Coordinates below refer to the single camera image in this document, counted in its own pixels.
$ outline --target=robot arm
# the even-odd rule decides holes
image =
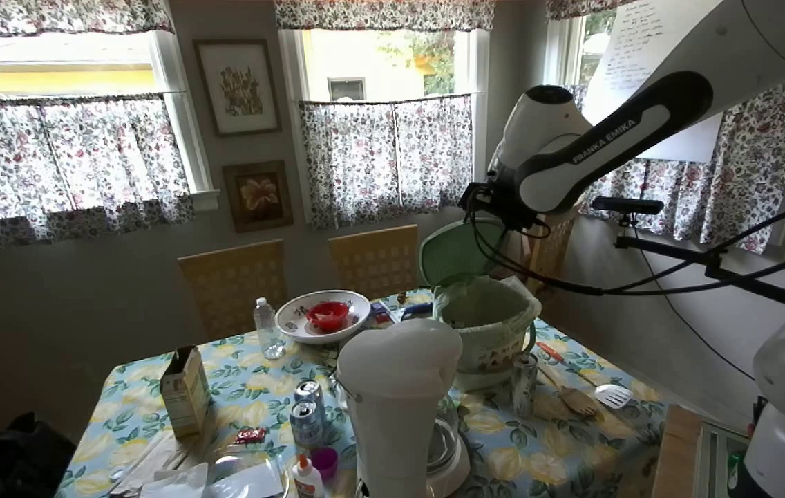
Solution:
[[[563,89],[532,89],[512,109],[488,165],[462,203],[519,228],[561,212],[597,176],[687,125],[785,76],[785,4],[722,0],[608,119],[588,127]]]

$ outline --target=bottle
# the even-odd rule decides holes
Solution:
[[[320,472],[306,454],[299,454],[299,462],[293,463],[293,490],[299,498],[329,498]]]
[[[266,302],[266,295],[255,302],[255,329],[257,329],[262,357],[270,357],[270,360],[281,357],[285,340],[277,331],[277,310],[270,302]]]

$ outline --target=red food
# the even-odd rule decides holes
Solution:
[[[336,331],[347,325],[347,303],[344,302],[320,302],[306,313],[309,324],[318,331]]]

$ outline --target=picture frame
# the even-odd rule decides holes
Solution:
[[[278,130],[266,40],[197,40],[219,136]]]
[[[281,159],[224,165],[224,185],[238,232],[293,221]]]

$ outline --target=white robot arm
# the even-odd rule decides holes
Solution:
[[[608,119],[588,127],[568,91],[538,86],[519,97],[494,149],[487,183],[462,208],[488,209],[508,228],[561,212],[604,170],[671,131],[725,109],[785,76],[785,3],[722,0]],[[754,357],[769,407],[747,466],[785,498],[785,329]]]

